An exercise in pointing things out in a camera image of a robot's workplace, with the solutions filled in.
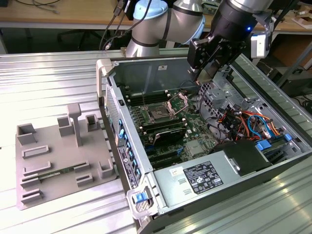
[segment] blue cable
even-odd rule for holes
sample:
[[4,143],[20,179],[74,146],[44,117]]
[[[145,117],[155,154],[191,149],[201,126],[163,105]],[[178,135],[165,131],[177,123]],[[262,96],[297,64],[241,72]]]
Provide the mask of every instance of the blue cable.
[[[275,134],[271,132],[271,130],[269,129],[269,127],[268,127],[266,121],[263,119],[263,117],[258,116],[258,115],[253,115],[253,116],[254,116],[254,117],[258,117],[258,118],[263,122],[263,124],[264,124],[264,126],[266,127],[268,133],[269,133],[272,137],[275,137]],[[257,135],[258,137],[260,137],[260,139],[262,140],[261,135],[260,135],[259,133],[255,132],[254,130],[252,130],[252,128],[251,128],[251,126],[250,126],[250,121],[249,121],[249,120],[250,120],[250,118],[253,117],[253,116],[250,116],[250,117],[248,118],[248,120],[247,120],[248,128],[249,128],[249,130],[250,130],[252,133],[256,134],[256,135]]]
[[262,140],[262,137],[261,137],[261,135],[259,134],[259,133],[257,133],[257,132],[255,132],[253,129],[252,129],[252,127],[250,126],[250,118],[251,118],[252,116],[250,116],[249,118],[248,118],[248,120],[247,120],[247,125],[248,125],[248,128],[249,128],[249,130],[252,132],[252,133],[254,133],[254,134],[256,134],[258,137],[260,137],[260,140]]

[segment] power supply label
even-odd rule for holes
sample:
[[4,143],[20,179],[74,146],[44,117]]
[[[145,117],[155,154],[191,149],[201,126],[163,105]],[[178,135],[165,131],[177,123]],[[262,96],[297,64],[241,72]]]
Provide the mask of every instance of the power supply label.
[[201,194],[223,184],[210,161],[183,170],[194,193]]
[[127,157],[127,153],[124,147],[118,147],[119,155],[121,158],[123,169],[127,175],[129,185],[132,189],[137,187],[137,179],[133,173],[131,161]]

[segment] motherboard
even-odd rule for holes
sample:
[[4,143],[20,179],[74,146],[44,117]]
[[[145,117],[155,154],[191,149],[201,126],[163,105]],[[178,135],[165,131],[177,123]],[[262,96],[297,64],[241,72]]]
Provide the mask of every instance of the motherboard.
[[154,169],[207,155],[217,144],[185,92],[164,91],[128,99],[128,108]]

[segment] blue latch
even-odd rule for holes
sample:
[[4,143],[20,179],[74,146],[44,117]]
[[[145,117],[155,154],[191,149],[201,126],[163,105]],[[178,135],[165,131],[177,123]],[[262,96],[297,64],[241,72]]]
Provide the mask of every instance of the blue latch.
[[135,159],[133,160],[132,167],[133,167],[134,169],[137,168],[137,161],[136,161]]
[[139,193],[139,194],[136,194],[135,196],[135,203],[138,204],[138,203],[141,203],[143,201],[147,201],[148,200],[148,196],[146,193]]
[[268,142],[268,140],[261,140],[257,143],[257,147],[261,151],[270,148],[271,146],[272,145]]
[[120,133],[119,133],[119,138],[123,138],[123,135],[125,134],[125,130],[124,129],[121,129],[120,130]]
[[130,156],[130,160],[132,161],[135,157],[134,153],[132,152],[132,150],[130,150],[129,152],[129,156]]
[[127,150],[131,150],[131,145],[129,142],[127,143]]
[[140,180],[140,178],[141,178],[141,172],[140,172],[140,169],[139,169],[139,168],[136,169],[136,175],[137,175],[138,179]]
[[288,133],[285,134],[285,139],[286,141],[291,141],[292,140],[292,136],[289,135]]

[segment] gray base plate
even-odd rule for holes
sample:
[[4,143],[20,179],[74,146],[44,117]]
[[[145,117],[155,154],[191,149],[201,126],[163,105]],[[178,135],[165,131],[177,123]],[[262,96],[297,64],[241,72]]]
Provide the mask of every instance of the gray base plate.
[[[34,133],[36,143],[21,146],[16,138],[16,191],[17,207],[20,210],[111,181],[117,177],[102,130],[87,132],[84,120],[79,121],[79,126],[83,144],[81,147],[77,147],[74,134],[61,137],[58,125],[36,129],[36,133]],[[25,159],[22,157],[22,151],[45,145],[49,147],[49,153]],[[85,161],[89,162],[90,167],[75,172],[73,165]],[[31,172],[46,167],[48,162],[51,163],[51,168],[38,172],[39,178],[44,176],[44,179],[40,179],[40,182],[37,181],[30,186],[24,186],[24,188],[21,186],[22,179],[25,178],[24,170]],[[105,173],[104,178],[101,178],[99,171],[110,168],[112,169]],[[87,179],[87,182],[80,182],[78,187],[76,177],[89,173],[93,180]],[[23,196],[36,189],[40,190],[40,196],[28,196],[26,197],[28,200],[25,201]]]

